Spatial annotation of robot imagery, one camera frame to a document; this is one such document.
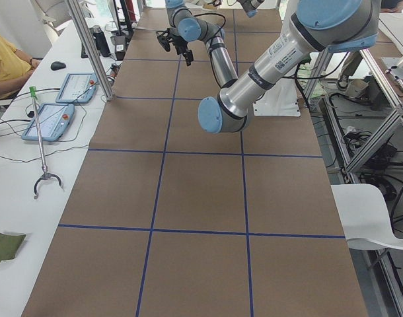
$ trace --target reacher grabber tool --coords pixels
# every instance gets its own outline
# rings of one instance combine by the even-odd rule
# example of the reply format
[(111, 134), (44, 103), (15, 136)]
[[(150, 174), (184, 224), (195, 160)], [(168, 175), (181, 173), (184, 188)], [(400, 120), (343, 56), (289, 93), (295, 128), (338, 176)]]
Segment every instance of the reacher grabber tool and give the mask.
[(62, 181), (58, 175), (51, 174), (48, 172), (48, 165), (46, 164), (46, 158), (44, 156), (42, 130), (40, 129), (40, 120), (38, 118), (38, 109), (37, 109), (37, 102), (36, 102), (37, 96), (36, 96), (36, 87), (35, 86), (30, 87), (30, 94), (31, 94), (32, 106), (33, 106), (33, 110), (34, 110), (34, 121), (36, 122), (37, 140), (38, 140), (38, 146), (40, 148), (40, 158), (42, 160), (42, 170), (43, 170), (43, 175), (41, 175), (41, 177), (34, 184), (34, 199), (37, 199), (38, 198), (37, 185), (42, 180), (49, 180), (50, 178), (56, 178), (57, 182), (61, 188), (62, 188)]

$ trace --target blue joint cap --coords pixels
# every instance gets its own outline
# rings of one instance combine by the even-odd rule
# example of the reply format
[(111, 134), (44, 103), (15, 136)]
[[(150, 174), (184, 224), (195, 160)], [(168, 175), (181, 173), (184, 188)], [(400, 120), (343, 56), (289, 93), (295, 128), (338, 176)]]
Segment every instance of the blue joint cap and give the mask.
[(167, 9), (178, 8), (184, 5), (184, 0), (165, 0)]
[(329, 45), (328, 51), (330, 53), (342, 53), (342, 52), (354, 52), (359, 50), (364, 50), (365, 48), (370, 48), (374, 46), (378, 39), (378, 34), (370, 35), (366, 38), (360, 38), (358, 40), (336, 44), (336, 45)]
[(222, 112), (219, 103), (214, 97), (204, 98), (199, 105), (199, 124), (209, 133), (219, 133), (222, 129)]
[(178, 24), (178, 33), (185, 41), (193, 42), (200, 37), (202, 30), (195, 18), (183, 18)]
[(297, 18), (313, 30), (326, 30), (348, 20), (360, 8), (362, 0), (300, 0)]
[(257, 9), (248, 11), (248, 12), (246, 12), (246, 14), (247, 14), (247, 16), (248, 16), (249, 18), (252, 18), (252, 17), (254, 17), (255, 15), (257, 15)]

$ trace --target white table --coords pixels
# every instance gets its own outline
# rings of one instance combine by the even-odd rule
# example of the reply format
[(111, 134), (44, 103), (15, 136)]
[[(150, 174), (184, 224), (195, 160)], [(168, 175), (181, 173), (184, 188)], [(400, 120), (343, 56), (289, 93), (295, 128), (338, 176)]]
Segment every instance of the white table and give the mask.
[[(94, 19), (89, 19), (87, 22), (89, 26), (96, 24)], [(59, 88), (67, 73), (92, 72), (89, 59), (81, 59), (80, 52), (81, 41), (71, 22), (20, 93), (27, 92), (29, 86), (36, 86), (37, 89)], [(108, 70), (114, 62), (109, 57), (102, 57), (101, 60), (105, 70)], [(53, 61), (62, 61), (67, 67), (52, 71), (50, 64)], [(57, 90), (37, 94), (40, 103), (55, 102)], [(83, 106), (87, 115), (77, 139), (66, 143), (46, 143), (44, 147), (46, 154), (89, 144), (104, 108), (105, 99), (102, 95), (103, 91), (98, 87), (92, 100)], [(3, 119), (29, 119), (26, 117), (25, 108), (30, 103), (29, 96), (19, 97), (5, 112)], [(77, 106), (73, 121), (62, 136), (62, 140), (70, 140), (76, 136), (84, 115), (85, 111)], [(22, 122), (12, 122), (11, 125), (15, 129), (26, 127)], [(0, 125), (0, 134), (10, 132), (12, 130), (7, 124)], [(86, 152), (87, 148), (82, 148), (48, 156), (46, 160), (49, 172), (61, 178), (63, 189), (54, 179), (40, 182), (38, 186), (40, 195), (35, 200), (33, 186), (42, 175), (38, 143), (23, 141), (15, 134), (0, 137), (0, 155), (21, 160), (38, 158), (29, 163), (11, 162), (0, 158), (0, 232), (27, 234), (17, 257), (0, 263), (0, 317), (21, 315)]]

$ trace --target black computer mouse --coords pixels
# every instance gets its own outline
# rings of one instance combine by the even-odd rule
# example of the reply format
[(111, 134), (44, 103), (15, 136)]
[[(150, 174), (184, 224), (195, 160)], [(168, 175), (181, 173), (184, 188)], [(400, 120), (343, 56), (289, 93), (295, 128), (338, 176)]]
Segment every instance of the black computer mouse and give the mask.
[(50, 69), (52, 71), (57, 71), (58, 69), (63, 69), (67, 67), (65, 63), (62, 63), (61, 61), (54, 61), (51, 65), (50, 65)]

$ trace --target yellow shirt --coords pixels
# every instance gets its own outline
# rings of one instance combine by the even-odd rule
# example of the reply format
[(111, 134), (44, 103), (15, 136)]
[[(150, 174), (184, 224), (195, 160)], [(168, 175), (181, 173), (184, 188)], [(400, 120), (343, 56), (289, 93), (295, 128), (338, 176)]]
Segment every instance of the yellow shirt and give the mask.
[[(31, 69), (31, 65), (21, 60), (15, 51), (17, 48), (0, 36), (0, 81), (7, 81), (23, 76)], [(0, 95), (0, 99), (8, 97), (14, 91)]]

